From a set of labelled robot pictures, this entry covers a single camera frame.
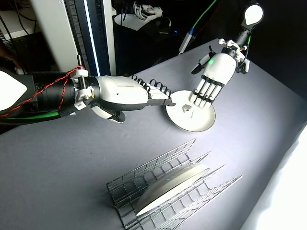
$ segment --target metal wire dish rack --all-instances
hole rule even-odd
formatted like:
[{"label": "metal wire dish rack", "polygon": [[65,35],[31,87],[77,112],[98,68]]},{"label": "metal wire dish rack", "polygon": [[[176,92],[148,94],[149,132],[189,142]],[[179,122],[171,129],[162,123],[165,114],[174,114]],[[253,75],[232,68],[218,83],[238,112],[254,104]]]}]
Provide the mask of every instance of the metal wire dish rack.
[{"label": "metal wire dish rack", "polygon": [[199,163],[210,154],[208,152],[191,160],[188,153],[195,141],[196,139],[188,141],[106,184],[125,230],[174,230],[242,178],[239,176],[209,188],[206,180],[221,170],[225,166],[223,165],[209,171],[168,201],[137,217],[134,206],[150,184],[179,166]]}]

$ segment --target wire rack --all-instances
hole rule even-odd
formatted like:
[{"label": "wire rack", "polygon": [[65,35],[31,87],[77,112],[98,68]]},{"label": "wire rack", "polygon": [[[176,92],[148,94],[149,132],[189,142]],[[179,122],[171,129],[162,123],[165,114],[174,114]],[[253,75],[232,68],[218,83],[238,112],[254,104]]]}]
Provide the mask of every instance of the wire rack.
[{"label": "wire rack", "polygon": [[137,217],[134,206],[150,184],[179,166],[199,163],[210,154],[208,152],[191,160],[188,153],[195,141],[188,141],[106,184],[125,230],[174,230],[242,178],[239,176],[210,188],[206,180],[225,167],[223,165],[155,209]]}]

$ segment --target gray table surface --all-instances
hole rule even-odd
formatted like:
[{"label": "gray table surface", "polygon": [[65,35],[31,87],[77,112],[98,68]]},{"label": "gray table surface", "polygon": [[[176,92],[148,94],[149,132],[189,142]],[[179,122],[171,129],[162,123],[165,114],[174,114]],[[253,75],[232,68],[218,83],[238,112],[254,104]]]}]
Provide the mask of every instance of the gray table surface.
[{"label": "gray table surface", "polygon": [[[200,74],[190,71],[217,40],[139,74],[172,91],[193,90]],[[106,183],[193,138],[192,156],[226,164],[218,185],[243,178],[186,221],[180,229],[240,229],[270,176],[306,121],[307,103],[251,63],[235,74],[214,102],[216,121],[202,133],[173,125],[162,107],[126,112],[124,124],[77,116],[20,126],[0,136],[1,230],[119,230]]]}]

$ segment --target plate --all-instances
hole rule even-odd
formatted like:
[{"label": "plate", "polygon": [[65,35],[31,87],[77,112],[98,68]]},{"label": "plate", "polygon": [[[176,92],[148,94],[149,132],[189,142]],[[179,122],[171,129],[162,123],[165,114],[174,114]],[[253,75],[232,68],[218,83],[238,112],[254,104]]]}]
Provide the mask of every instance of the plate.
[{"label": "plate", "polygon": [[180,128],[191,132],[202,132],[209,129],[215,122],[215,110],[211,105],[209,109],[201,109],[189,99],[193,92],[187,90],[172,94],[175,106],[166,106],[169,118]]},{"label": "plate", "polygon": [[159,206],[184,189],[190,187],[209,171],[204,164],[184,165],[177,170],[166,174],[148,186],[147,190],[138,200],[135,210],[140,216]]}]

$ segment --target light strip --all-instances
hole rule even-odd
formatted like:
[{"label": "light strip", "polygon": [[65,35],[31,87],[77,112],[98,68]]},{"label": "light strip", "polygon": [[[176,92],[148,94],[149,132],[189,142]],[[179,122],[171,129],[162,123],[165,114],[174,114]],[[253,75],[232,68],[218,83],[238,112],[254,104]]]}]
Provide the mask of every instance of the light strip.
[{"label": "light strip", "polygon": [[84,1],[84,8],[85,8],[85,14],[86,14],[86,19],[87,19],[88,30],[90,32],[92,49],[93,49],[93,53],[94,53],[97,75],[100,76],[98,60],[97,60],[97,55],[96,55],[96,49],[95,49],[95,44],[94,44],[94,38],[93,38],[93,32],[92,32],[92,26],[91,26],[91,20],[90,20],[90,14],[88,12],[88,7],[87,7],[87,0],[83,0],[83,1]]}]

